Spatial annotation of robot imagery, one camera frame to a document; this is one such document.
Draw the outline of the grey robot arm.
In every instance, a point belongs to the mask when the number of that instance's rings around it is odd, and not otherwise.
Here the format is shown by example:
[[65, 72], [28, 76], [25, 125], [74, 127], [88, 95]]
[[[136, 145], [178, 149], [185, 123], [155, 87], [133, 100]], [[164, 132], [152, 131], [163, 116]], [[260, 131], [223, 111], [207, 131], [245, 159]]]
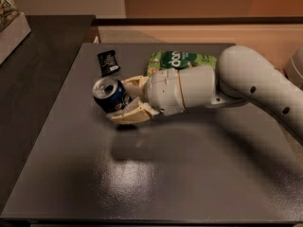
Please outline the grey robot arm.
[[226, 48], [214, 67], [159, 70], [149, 77], [125, 79], [122, 85], [134, 101], [107, 114], [120, 125], [141, 123], [156, 114], [180, 114], [187, 108], [236, 107], [250, 102], [303, 142], [303, 91], [247, 46]]

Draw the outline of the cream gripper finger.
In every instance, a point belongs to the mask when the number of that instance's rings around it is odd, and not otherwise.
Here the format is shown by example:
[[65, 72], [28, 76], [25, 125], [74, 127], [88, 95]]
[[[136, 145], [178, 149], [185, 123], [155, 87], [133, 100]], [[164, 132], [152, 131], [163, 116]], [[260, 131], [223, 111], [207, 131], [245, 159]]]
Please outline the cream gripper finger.
[[122, 84], [126, 92], [131, 96], [132, 99], [140, 97], [145, 98], [145, 84], [148, 82], [149, 77], [135, 76], [132, 78], [124, 79]]
[[148, 121], [158, 114], [159, 112], [148, 102], [143, 102], [137, 97], [123, 110], [107, 113], [106, 116], [118, 125], [132, 125]]

